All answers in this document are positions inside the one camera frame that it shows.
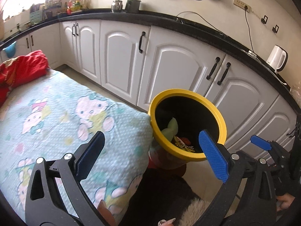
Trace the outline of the person's right hand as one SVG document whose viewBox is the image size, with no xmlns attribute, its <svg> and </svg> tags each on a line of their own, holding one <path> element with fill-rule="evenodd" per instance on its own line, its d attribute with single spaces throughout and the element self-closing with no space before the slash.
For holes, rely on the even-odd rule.
<svg viewBox="0 0 301 226">
<path fill-rule="evenodd" d="M 281 196 L 276 196 L 278 205 L 277 205 L 277 212 L 286 210 L 290 207 L 290 205 L 295 200 L 295 197 L 289 193 L 285 193 Z"/>
</svg>

